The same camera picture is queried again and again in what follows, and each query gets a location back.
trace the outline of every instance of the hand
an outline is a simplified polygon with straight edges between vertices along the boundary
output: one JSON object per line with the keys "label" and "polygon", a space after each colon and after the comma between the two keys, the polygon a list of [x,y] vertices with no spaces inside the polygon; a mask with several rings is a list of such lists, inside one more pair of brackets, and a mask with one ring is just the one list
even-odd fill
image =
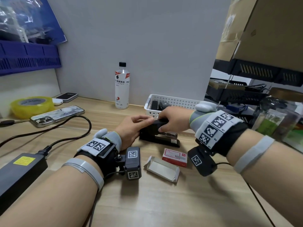
{"label": "hand", "polygon": [[159,132],[180,132],[190,129],[189,118],[194,110],[183,107],[167,107],[160,114],[158,119],[168,118],[169,122],[159,128]]}
{"label": "hand", "polygon": [[127,116],[114,130],[122,140],[121,150],[130,147],[139,136],[139,130],[151,125],[154,118],[148,115]]}

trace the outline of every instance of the yellow sticker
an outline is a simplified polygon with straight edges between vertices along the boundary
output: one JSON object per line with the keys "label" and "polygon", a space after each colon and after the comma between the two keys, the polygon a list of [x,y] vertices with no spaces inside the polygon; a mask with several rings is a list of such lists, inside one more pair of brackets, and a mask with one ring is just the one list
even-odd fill
{"label": "yellow sticker", "polygon": [[28,166],[35,158],[22,156],[20,159],[17,159],[13,164]]}

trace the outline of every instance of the white bottle label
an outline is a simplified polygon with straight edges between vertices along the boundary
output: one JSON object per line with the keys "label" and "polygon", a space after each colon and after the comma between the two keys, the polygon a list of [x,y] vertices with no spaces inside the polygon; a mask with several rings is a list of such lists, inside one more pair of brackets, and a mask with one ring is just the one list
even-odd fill
{"label": "white bottle label", "polygon": [[115,98],[116,107],[128,108],[130,73],[115,72]]}

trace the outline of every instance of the red and white box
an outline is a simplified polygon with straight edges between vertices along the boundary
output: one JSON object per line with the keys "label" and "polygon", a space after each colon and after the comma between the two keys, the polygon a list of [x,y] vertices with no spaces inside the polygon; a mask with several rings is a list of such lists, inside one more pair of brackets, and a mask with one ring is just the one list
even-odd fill
{"label": "red and white box", "polygon": [[187,154],[167,148],[164,148],[162,160],[177,166],[187,166]]}

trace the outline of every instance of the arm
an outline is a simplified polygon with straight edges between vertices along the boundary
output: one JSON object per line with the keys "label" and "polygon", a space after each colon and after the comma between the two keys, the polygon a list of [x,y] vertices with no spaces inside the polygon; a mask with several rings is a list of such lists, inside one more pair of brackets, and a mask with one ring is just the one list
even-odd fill
{"label": "arm", "polygon": [[[126,117],[115,129],[121,138],[121,149],[132,145],[141,128],[154,122],[150,116]],[[101,174],[100,167],[89,157],[79,155]],[[11,227],[66,227],[83,226],[97,193],[98,187],[86,173],[64,166],[0,217],[0,226]]]}
{"label": "arm", "polygon": [[[160,130],[180,132],[199,127],[192,126],[193,112],[180,107],[166,108],[159,118],[166,117],[169,123],[162,126]],[[227,152],[228,162],[234,166],[238,159],[263,137],[262,134],[247,129]],[[242,176],[290,223],[294,226],[302,225],[303,155],[301,153],[282,143],[274,142],[255,164],[244,170]]]}

